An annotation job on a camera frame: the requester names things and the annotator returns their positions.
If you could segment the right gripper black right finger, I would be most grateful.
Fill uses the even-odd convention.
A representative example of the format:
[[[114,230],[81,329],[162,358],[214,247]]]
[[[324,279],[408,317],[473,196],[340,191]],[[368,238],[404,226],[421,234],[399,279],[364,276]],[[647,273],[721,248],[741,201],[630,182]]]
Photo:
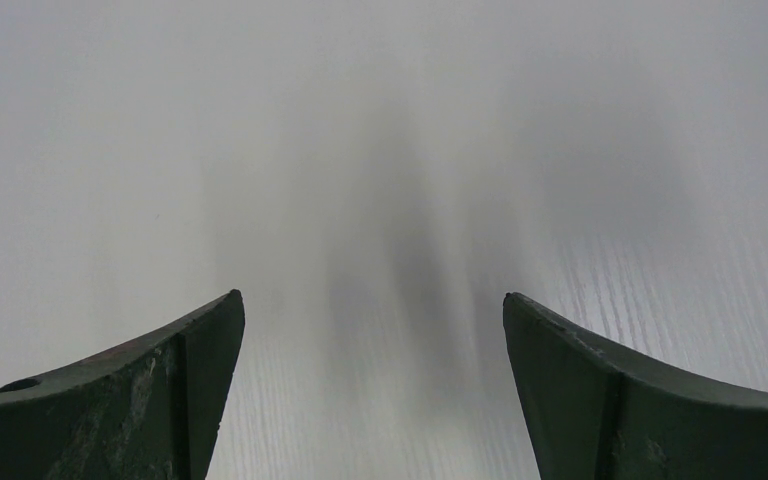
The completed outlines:
[[[768,479],[768,392],[593,333],[519,294],[508,356],[544,479]]]

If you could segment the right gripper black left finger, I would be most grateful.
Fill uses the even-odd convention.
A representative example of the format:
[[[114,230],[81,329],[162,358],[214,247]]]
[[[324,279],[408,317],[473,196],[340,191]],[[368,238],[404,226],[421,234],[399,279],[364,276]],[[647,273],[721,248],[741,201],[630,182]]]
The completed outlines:
[[[203,479],[245,327],[231,291],[0,388],[0,479]]]

